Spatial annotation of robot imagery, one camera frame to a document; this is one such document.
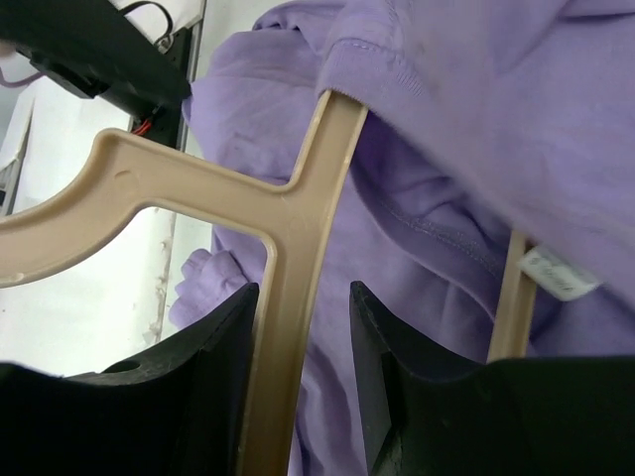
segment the red wire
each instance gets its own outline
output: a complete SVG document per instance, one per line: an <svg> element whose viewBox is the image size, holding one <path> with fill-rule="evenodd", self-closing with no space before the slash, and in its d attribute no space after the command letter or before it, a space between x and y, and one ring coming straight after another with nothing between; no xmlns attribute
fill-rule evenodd
<svg viewBox="0 0 635 476"><path fill-rule="evenodd" d="M146 132L150 130L151 127L152 127L152 122L150 122L150 119L146 119L145 121L143 121L143 124L141 124L138 128L134 129L132 133L135 136L143 136Z"/></svg>

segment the crumpled purple cloth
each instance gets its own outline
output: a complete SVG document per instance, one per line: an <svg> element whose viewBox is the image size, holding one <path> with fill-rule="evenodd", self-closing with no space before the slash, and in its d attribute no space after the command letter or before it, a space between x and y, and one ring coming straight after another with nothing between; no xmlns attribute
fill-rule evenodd
<svg viewBox="0 0 635 476"><path fill-rule="evenodd" d="M632 12L624 0L314 0L214 53L185 114L207 160L249 176L289 179L324 89L372 111L326 250L289 474L367 474L349 283L483 361L505 223L606 282L568 303L539 292L530 355L633 353ZM257 239L213 232L213 251L184 265L179 326L262 278Z"/></svg>

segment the clothing label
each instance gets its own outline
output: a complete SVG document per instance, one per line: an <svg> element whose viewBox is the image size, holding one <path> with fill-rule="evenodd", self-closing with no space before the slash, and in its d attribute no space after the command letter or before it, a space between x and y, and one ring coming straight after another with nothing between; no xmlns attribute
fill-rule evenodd
<svg viewBox="0 0 635 476"><path fill-rule="evenodd" d="M559 300L574 300L596 289L601 282L590 272L537 246L518 263L520 269Z"/></svg>

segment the purple clothing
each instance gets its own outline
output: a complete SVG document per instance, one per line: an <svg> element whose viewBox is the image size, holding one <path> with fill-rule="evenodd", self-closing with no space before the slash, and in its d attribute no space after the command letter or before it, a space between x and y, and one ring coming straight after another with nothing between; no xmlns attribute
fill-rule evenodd
<svg viewBox="0 0 635 476"><path fill-rule="evenodd" d="M367 474L350 282L483 361L504 221L606 281L568 303L539 293L530 354L635 350L635 16L602 17L630 12L635 1L296 2L214 53L185 112L204 156L230 169L288 180L325 88L374 113L326 250L289 474ZM184 265L179 326L261 281L257 239L214 227L213 249Z"/></svg>

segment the black cable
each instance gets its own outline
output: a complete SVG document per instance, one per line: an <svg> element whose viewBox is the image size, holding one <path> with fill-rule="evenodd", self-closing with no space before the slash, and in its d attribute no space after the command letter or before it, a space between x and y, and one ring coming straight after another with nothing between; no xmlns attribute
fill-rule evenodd
<svg viewBox="0 0 635 476"><path fill-rule="evenodd" d="M121 13L125 17L126 15L135 11L139 7L144 7L146 5L154 5L155 7L159 8L163 12L163 14L166 16L166 22L168 23L168 28L166 29L166 33L164 33L161 37L159 37L157 41L154 43L154 45L157 46L163 39L170 37L170 35L172 34L172 30L175 27L175 24L172 20L172 16L170 15L170 12L166 9L166 7L164 7L163 5L157 2L142 0L140 2L134 2L134 3L131 3L130 5L126 5L121 10L119 10L119 13Z"/></svg>

